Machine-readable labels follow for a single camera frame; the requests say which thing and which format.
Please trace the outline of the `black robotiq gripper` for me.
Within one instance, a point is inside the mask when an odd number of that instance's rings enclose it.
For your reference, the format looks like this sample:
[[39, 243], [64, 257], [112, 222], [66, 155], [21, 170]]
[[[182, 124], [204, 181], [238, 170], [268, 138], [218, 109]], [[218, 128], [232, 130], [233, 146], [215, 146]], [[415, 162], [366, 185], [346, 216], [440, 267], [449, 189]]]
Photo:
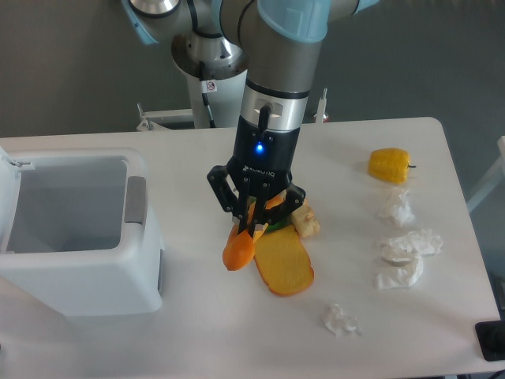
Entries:
[[[252, 211], [252, 234], [273, 225], [300, 208], [306, 192], [291, 183], [291, 164], [300, 130], [260, 131], [239, 118], [233, 155], [226, 166], [214, 166], [208, 182], [224, 212], [230, 212], [238, 234], [247, 228], [249, 196], [256, 197]], [[267, 197], [283, 190], [286, 195], [278, 205]]]

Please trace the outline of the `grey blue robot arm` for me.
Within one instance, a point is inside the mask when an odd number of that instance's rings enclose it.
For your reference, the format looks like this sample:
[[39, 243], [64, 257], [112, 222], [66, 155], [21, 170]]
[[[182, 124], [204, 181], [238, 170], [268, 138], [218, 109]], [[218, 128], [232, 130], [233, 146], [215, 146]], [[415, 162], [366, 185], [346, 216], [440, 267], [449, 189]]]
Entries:
[[167, 42], [197, 128], [235, 127], [233, 155], [208, 181], [239, 232], [300, 208], [291, 164], [330, 22], [368, 1], [125, 1], [146, 44]]

